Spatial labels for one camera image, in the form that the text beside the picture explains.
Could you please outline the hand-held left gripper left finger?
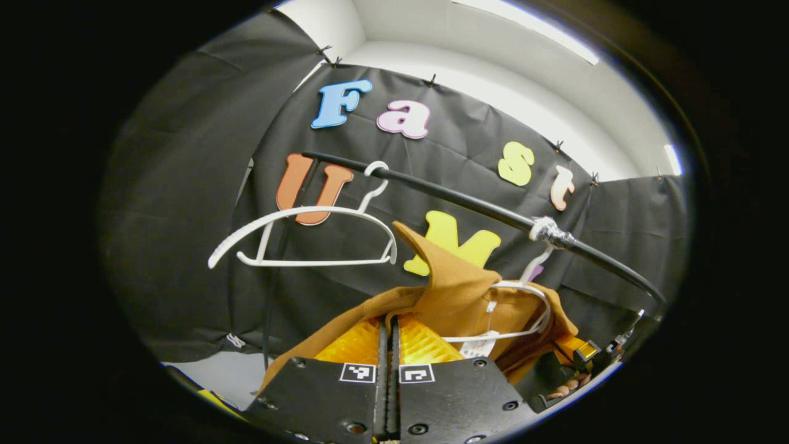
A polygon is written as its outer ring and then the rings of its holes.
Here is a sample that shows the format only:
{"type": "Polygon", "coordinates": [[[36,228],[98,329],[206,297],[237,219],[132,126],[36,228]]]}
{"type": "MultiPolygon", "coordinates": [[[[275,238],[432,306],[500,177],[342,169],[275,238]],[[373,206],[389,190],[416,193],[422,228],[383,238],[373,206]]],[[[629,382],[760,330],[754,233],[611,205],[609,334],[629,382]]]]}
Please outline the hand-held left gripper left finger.
{"type": "Polygon", "coordinates": [[[312,359],[287,360],[244,417],[307,442],[384,442],[387,366],[386,327],[363,321],[312,359]]]}

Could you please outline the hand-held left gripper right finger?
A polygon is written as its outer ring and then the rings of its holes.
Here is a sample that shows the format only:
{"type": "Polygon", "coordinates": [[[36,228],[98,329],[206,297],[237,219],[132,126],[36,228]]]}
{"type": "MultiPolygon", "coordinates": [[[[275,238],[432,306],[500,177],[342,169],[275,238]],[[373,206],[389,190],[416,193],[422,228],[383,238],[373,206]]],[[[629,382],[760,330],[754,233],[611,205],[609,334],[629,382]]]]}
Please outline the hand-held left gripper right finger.
{"type": "Polygon", "coordinates": [[[536,413],[488,358],[402,365],[405,341],[391,325],[390,430],[398,444],[493,444],[536,413]]]}

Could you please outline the brown garment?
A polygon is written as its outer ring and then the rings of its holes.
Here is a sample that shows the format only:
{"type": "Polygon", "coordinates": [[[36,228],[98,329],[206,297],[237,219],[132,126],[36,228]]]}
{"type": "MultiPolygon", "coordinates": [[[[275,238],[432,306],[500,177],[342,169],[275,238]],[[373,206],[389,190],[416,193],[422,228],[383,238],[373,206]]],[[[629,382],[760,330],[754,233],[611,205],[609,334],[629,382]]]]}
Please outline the brown garment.
{"type": "Polygon", "coordinates": [[[347,310],[281,354],[268,367],[262,386],[268,385],[293,357],[313,359],[346,331],[368,319],[412,314],[442,337],[476,337],[496,331],[489,354],[511,384],[517,384],[547,352],[555,352],[569,365],[574,351],[583,347],[578,327],[569,320],[555,290],[535,285],[545,300],[520,289],[501,289],[495,271],[465,261],[432,244],[400,222],[394,230],[430,269],[425,286],[395,287],[347,310]]]}

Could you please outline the white plastic hanger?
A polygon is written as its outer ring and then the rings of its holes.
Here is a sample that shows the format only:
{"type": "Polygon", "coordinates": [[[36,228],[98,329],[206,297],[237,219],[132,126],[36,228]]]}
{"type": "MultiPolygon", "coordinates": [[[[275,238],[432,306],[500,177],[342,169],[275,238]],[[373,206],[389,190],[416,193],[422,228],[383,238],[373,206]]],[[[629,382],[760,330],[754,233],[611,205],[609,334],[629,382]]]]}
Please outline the white plastic hanger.
{"type": "Polygon", "coordinates": [[[490,289],[515,289],[521,293],[527,293],[530,295],[535,295],[539,300],[544,303],[544,311],[538,317],[537,320],[533,323],[532,326],[529,327],[526,331],[521,332],[507,332],[506,334],[501,334],[497,332],[497,334],[493,334],[491,331],[485,332],[482,335],[471,335],[471,337],[442,337],[447,343],[461,343],[466,341],[488,341],[488,340],[498,340],[498,339],[509,339],[509,338],[516,338],[516,337],[523,337],[524,335],[535,334],[538,332],[544,332],[544,329],[547,328],[547,323],[549,323],[550,315],[552,314],[552,307],[550,306],[549,298],[539,289],[535,289],[529,285],[530,278],[535,278],[537,273],[535,270],[538,267],[541,267],[542,264],[550,257],[552,251],[555,250],[555,247],[552,245],[548,245],[543,253],[532,259],[530,263],[525,268],[524,272],[521,275],[521,278],[518,281],[499,281],[493,285],[491,285],[490,289]]]}
{"type": "Polygon", "coordinates": [[[381,185],[378,188],[364,194],[358,208],[347,208],[341,206],[326,206],[326,205],[313,205],[313,206],[299,206],[297,208],[290,208],[289,210],[279,210],[274,213],[262,216],[256,220],[249,222],[241,228],[228,235],[222,242],[220,242],[214,251],[206,260],[208,269],[214,269],[231,248],[238,244],[240,241],[251,235],[256,230],[264,230],[258,245],[258,253],[256,258],[249,258],[242,251],[237,251],[236,257],[245,265],[252,267],[283,267],[283,268],[296,268],[296,267],[329,267],[329,266],[343,266],[343,265],[378,265],[378,264],[395,264],[398,258],[398,248],[396,245],[395,234],[392,229],[384,224],[382,220],[367,213],[367,206],[372,199],[380,196],[386,191],[389,185],[389,180],[382,179],[381,185]],[[289,218],[291,216],[299,216],[307,213],[339,213],[344,215],[353,216],[363,220],[369,220],[372,224],[376,224],[382,228],[389,238],[383,253],[380,258],[363,259],[363,260],[273,260],[265,259],[265,252],[268,247],[268,242],[271,236],[271,231],[274,223],[279,220],[289,218]]]}

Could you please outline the black clothes rack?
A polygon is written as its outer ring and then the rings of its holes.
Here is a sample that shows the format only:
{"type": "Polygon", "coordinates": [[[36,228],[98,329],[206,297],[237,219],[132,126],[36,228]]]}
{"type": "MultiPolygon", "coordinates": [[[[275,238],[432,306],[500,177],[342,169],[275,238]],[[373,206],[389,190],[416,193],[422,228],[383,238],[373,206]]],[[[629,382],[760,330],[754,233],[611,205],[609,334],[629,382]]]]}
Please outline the black clothes rack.
{"type": "MultiPolygon", "coordinates": [[[[422,179],[417,179],[412,175],[387,170],[382,166],[380,168],[375,168],[371,163],[366,164],[338,157],[337,155],[318,154],[318,152],[304,152],[302,155],[309,159],[318,160],[319,162],[335,164],[341,168],[349,168],[355,171],[369,170],[370,175],[378,177],[379,179],[387,179],[389,181],[402,183],[406,187],[416,189],[416,191],[431,195],[432,197],[437,197],[437,199],[446,200],[454,205],[462,206],[463,208],[467,208],[467,210],[498,220],[502,224],[524,231],[527,235],[535,219],[513,213],[513,211],[506,210],[501,206],[477,199],[468,194],[454,191],[453,189],[448,189],[422,179]]],[[[601,267],[615,276],[619,276],[619,278],[622,278],[624,281],[637,287],[637,289],[645,292],[645,294],[653,300],[653,308],[649,309],[647,314],[652,317],[656,323],[658,323],[661,317],[668,311],[671,301],[666,298],[664,293],[660,292],[659,287],[653,285],[633,269],[606,255],[602,251],[593,248],[591,245],[584,244],[578,239],[576,239],[575,245],[566,249],[566,251],[586,259],[586,261],[601,267]]],[[[550,332],[541,334],[540,340],[530,341],[529,343],[523,340],[516,340],[513,345],[509,345],[504,349],[504,354],[497,360],[497,363],[502,366],[504,374],[509,377],[509,379],[513,380],[513,382],[518,382],[518,380],[530,371],[540,356],[543,356],[549,351],[554,351],[553,343],[557,339],[564,337],[564,335],[576,335],[578,333],[577,329],[566,319],[564,310],[561,308],[558,302],[558,296],[555,294],[554,290],[551,290],[550,294],[550,306],[555,310],[555,320],[549,321],[550,332]]],[[[356,324],[356,321],[353,320],[354,317],[363,319],[364,316],[361,314],[360,309],[352,309],[336,320],[330,321],[320,331],[308,337],[301,345],[281,354],[281,356],[277,357],[268,366],[264,381],[268,382],[270,379],[273,379],[274,375],[284,367],[285,362],[290,358],[294,356],[309,356],[337,339],[339,334],[344,332],[347,326],[354,326],[356,324]]]]}

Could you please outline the grey tape wrap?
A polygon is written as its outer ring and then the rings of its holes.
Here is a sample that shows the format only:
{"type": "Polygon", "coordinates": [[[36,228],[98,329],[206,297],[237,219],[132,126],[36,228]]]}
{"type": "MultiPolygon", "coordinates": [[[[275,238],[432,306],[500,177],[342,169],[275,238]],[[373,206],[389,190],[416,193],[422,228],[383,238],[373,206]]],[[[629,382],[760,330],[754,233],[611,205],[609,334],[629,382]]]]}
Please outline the grey tape wrap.
{"type": "Polygon", "coordinates": [[[561,230],[557,222],[548,216],[538,217],[533,220],[529,231],[529,239],[543,241],[554,249],[569,249],[576,243],[576,239],[568,231],[561,230]]]}

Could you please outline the black backdrop cloth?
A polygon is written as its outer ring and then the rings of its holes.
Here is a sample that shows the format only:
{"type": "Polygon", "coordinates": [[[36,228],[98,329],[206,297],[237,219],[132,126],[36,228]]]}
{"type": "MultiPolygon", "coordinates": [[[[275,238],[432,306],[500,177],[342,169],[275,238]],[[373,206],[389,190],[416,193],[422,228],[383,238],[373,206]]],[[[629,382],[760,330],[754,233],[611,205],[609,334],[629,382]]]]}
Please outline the black backdrop cloth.
{"type": "MultiPolygon", "coordinates": [[[[264,230],[208,269],[228,235],[299,206],[357,208],[382,180],[304,157],[383,161],[561,230],[633,269],[671,301],[693,228],[691,180],[651,176],[595,183],[532,126],[444,84],[409,74],[319,63],[317,45],[281,12],[260,12],[181,59],[122,126],[99,197],[106,276],[150,351],[192,362],[227,348],[226,334],[284,353],[334,317],[428,278],[400,222],[461,259],[520,276],[544,250],[527,233],[391,181],[367,213],[393,231],[395,264],[252,267],[264,230]]],[[[380,258],[389,238],[369,220],[307,213],[274,223],[265,259],[380,258]]]]}

